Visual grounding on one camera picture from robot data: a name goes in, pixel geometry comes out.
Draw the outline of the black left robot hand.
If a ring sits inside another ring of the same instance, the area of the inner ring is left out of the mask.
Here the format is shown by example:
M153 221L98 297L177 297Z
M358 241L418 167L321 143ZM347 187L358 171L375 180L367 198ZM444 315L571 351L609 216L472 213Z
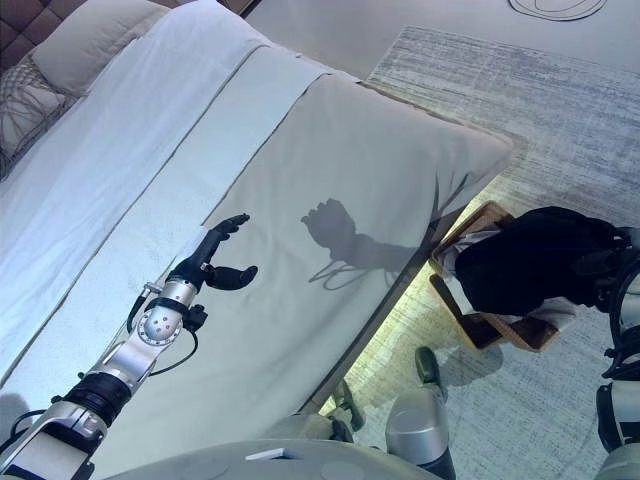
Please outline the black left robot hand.
M199 293L202 285L224 291L240 290L248 286L256 277L258 267L253 265L245 270L214 266L211 260L219 245L236 233L240 226L250 219L246 213L227 218L208 230L194 252L173 268L168 281L187 282Z

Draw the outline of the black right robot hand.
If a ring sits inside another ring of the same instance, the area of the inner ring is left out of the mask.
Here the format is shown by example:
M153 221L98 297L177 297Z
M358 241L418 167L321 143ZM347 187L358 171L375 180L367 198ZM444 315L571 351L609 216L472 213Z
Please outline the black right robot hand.
M620 310L639 275L639 229L622 227L616 240L615 246L585 255L573 266L582 288L582 303L608 314Z

